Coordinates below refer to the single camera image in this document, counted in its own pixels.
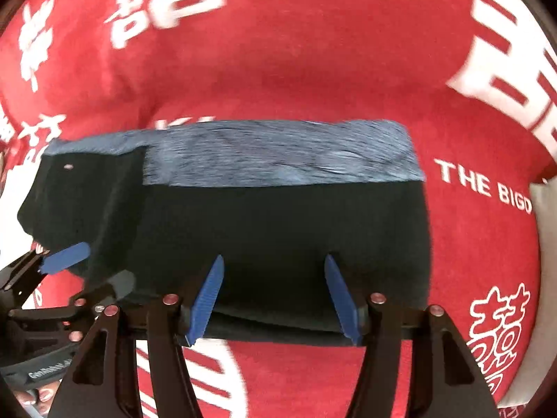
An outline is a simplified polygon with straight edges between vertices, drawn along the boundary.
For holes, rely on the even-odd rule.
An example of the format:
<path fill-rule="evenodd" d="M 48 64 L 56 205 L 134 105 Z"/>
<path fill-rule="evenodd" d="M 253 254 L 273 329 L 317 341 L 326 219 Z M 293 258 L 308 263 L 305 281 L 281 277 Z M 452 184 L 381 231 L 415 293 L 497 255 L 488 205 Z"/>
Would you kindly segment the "person's left hand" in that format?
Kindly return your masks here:
<path fill-rule="evenodd" d="M 11 390 L 11 392 L 24 409 L 33 410 L 37 416 L 47 417 L 60 386 L 61 380 L 57 379 L 37 389 Z"/>

